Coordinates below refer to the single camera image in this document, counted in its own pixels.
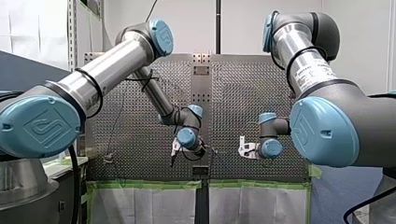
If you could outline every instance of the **pegboard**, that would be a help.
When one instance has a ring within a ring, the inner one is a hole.
[[[124,81],[105,97],[102,112],[90,121],[87,141],[94,142],[95,150],[87,172],[90,180],[191,180],[193,164],[208,164],[210,177],[216,179],[307,181],[305,161],[287,136],[280,137],[285,151],[274,161],[251,161],[237,152],[241,133],[248,141],[258,141],[260,113],[289,115],[292,100],[285,75],[270,57],[174,54],[151,68],[172,104],[203,107],[201,136],[218,153],[209,150],[195,163],[179,155],[171,168],[174,128],[159,124],[138,83]],[[114,159],[106,163],[109,153]]]
[[[276,112],[288,117],[293,100],[283,71],[269,56],[214,55],[212,57],[211,178],[265,179],[306,182],[305,160],[289,136],[279,136],[284,147],[275,160],[253,161],[238,154],[239,136],[259,142],[259,115]]]

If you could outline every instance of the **green tape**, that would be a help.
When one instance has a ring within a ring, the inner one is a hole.
[[[270,189],[308,189],[309,183],[283,183],[264,180],[210,180],[209,187],[216,189],[259,187]]]
[[[310,164],[308,165],[308,173],[311,177],[316,177],[317,179],[321,178],[321,170],[316,165]]]
[[[311,223],[311,190],[312,190],[312,184],[309,183],[309,186],[306,189],[305,224]]]

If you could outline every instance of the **blue cap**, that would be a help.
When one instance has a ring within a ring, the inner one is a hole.
[[[320,97],[298,101],[290,114],[291,138],[301,155],[318,165],[346,167],[359,155],[359,138],[349,117]]]
[[[259,124],[262,124],[268,120],[276,119],[276,113],[262,113],[259,115]]]
[[[282,144],[276,139],[268,139],[262,144],[262,155],[268,159],[275,159],[283,151]]]
[[[172,53],[174,40],[169,26],[162,20],[155,20],[150,23],[152,42],[161,56]]]
[[[191,128],[182,128],[177,133],[177,141],[186,148],[192,147],[195,143],[195,133]]]
[[[19,158],[46,158],[66,150],[80,131],[76,109],[53,96],[31,96],[0,114],[0,148]]]
[[[202,114],[204,113],[204,110],[198,106],[198,105],[189,105],[188,108],[194,112],[194,114],[198,115],[200,118],[202,118]]]

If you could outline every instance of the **metal bracket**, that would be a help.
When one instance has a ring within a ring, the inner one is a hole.
[[[97,57],[104,54],[103,52],[87,52],[84,54],[84,64],[92,62]]]
[[[209,76],[209,66],[194,66],[196,76]]]
[[[192,175],[209,175],[209,166],[207,165],[193,165]]]

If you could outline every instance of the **robotic arm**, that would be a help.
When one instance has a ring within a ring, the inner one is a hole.
[[[68,77],[47,81],[1,102],[0,154],[38,159],[66,150],[77,138],[89,109],[99,102],[99,111],[103,97],[132,73],[145,86],[160,121],[183,127],[178,130],[179,143],[197,155],[203,154],[198,137],[202,108],[189,105],[175,116],[177,111],[146,67],[172,50],[172,33],[164,21],[131,26],[119,34],[116,47]]]
[[[395,96],[368,97],[354,82],[337,77],[329,61],[336,58],[339,43],[337,25],[325,14],[267,17],[263,50],[286,70],[297,102],[290,121],[262,114],[267,118],[262,135],[275,142],[278,134],[290,134],[300,154],[314,164],[394,167]]]

